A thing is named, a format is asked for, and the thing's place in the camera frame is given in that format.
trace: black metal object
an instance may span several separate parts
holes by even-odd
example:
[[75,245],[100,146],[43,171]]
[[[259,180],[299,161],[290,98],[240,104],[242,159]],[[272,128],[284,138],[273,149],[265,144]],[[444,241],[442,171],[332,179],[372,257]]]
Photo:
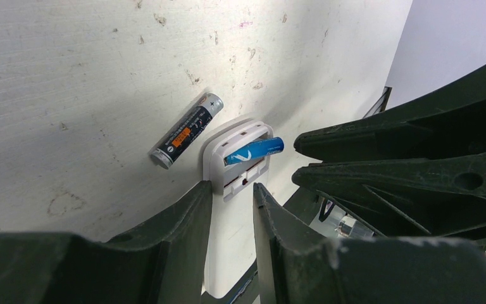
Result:
[[486,244],[486,65],[379,115],[301,134],[292,180],[383,236]]
[[[316,217],[320,204],[318,196],[305,188],[299,188],[283,206],[299,220],[309,225]],[[251,304],[259,295],[258,267],[256,261],[249,267],[237,284],[223,298],[213,298],[205,292],[201,304]]]
[[107,243],[0,233],[0,303],[199,303],[211,182]]
[[467,241],[327,239],[254,185],[261,303],[486,303],[486,258]]

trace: screw hole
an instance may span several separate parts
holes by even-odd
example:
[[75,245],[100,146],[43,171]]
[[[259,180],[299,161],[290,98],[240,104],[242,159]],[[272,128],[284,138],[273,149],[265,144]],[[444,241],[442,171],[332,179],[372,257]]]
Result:
[[472,191],[483,185],[483,177],[473,172],[463,173],[456,176],[454,183],[457,187]]
[[120,234],[119,236],[115,236],[110,239],[108,243],[122,243],[130,241],[131,239],[133,239],[131,234]]

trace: orange label on battery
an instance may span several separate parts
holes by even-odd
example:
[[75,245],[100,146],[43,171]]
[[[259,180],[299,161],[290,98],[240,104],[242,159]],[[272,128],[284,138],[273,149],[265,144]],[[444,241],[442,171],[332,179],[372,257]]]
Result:
[[184,141],[184,139],[187,138],[187,136],[189,136],[189,134],[191,134],[191,130],[189,128],[185,128],[181,133],[180,135],[178,135],[176,138],[174,138],[174,140],[172,141],[172,144],[174,145],[174,147],[179,147],[182,142]]

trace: battery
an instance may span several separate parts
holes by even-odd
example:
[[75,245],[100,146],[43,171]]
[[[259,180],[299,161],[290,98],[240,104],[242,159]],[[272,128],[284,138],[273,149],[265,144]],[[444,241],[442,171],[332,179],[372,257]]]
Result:
[[256,158],[277,154],[284,150],[284,142],[280,137],[253,141],[246,144],[236,152],[225,157],[225,165],[245,162]]
[[198,105],[191,109],[157,146],[150,149],[150,159],[156,165],[165,169],[170,168],[223,107],[223,101],[217,95],[204,94]]

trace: table surface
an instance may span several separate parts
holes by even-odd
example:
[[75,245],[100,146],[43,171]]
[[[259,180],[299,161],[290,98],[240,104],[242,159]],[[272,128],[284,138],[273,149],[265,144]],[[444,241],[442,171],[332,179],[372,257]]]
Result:
[[[0,231],[105,241],[201,180],[237,117],[285,141],[283,203],[311,162],[292,143],[378,99],[411,1],[0,0]],[[204,91],[225,107],[169,169],[147,152]]]

